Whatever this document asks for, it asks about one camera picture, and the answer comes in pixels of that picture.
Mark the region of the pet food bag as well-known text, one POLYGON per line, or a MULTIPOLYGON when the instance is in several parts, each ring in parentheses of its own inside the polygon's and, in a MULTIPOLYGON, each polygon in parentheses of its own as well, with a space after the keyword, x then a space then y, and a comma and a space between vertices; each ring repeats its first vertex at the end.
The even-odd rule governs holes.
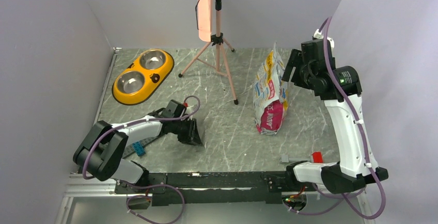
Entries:
POLYGON ((285 64, 277 44, 259 67, 253 90, 255 127, 260 134, 275 135, 288 109, 288 85, 282 80, 285 64))

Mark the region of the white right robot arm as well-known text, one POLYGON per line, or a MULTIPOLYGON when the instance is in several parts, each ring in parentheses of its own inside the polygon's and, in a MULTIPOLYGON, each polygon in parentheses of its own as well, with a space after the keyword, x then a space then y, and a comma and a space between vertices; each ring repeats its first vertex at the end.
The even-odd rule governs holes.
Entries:
POLYGON ((378 165, 367 140, 358 72, 351 66, 335 66, 329 40, 312 39, 303 42, 301 49, 293 49, 283 80, 312 90, 324 102, 340 154, 336 163, 299 161, 288 165, 285 184, 290 190, 315 183, 332 194, 344 194, 388 179, 387 169, 378 165))

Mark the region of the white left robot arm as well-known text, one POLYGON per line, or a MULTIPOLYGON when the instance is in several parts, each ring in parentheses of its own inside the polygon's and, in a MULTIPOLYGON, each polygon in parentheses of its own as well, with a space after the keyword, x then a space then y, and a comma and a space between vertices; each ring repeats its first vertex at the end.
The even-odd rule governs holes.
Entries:
POLYGON ((197 121, 193 112, 187 113, 187 104, 170 100, 166 107, 144 117, 110 124, 96 122, 73 155, 73 162, 82 168, 83 177, 99 181, 114 179, 128 183, 135 193, 144 192, 150 185, 149 171, 137 162, 123 158, 127 146, 166 134, 175 134, 180 143, 202 146, 197 121))

